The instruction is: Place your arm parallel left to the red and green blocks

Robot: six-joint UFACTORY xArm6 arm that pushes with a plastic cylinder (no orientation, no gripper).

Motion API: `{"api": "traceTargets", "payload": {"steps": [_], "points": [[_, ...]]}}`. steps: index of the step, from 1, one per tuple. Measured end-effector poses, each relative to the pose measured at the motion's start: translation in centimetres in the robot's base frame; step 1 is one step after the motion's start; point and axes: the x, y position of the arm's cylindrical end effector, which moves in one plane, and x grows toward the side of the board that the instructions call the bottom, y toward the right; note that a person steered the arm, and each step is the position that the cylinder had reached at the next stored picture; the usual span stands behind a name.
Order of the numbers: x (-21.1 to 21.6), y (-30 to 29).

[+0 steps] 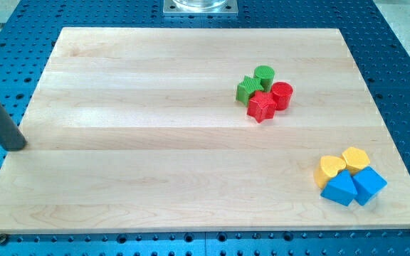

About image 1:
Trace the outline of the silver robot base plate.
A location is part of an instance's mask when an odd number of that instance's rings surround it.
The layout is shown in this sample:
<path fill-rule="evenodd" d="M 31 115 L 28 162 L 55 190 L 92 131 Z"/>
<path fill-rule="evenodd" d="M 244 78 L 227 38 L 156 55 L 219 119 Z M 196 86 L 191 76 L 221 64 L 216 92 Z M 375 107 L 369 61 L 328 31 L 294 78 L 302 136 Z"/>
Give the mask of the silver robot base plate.
<path fill-rule="evenodd" d="M 237 15 L 237 0 L 164 0 L 165 16 Z"/>

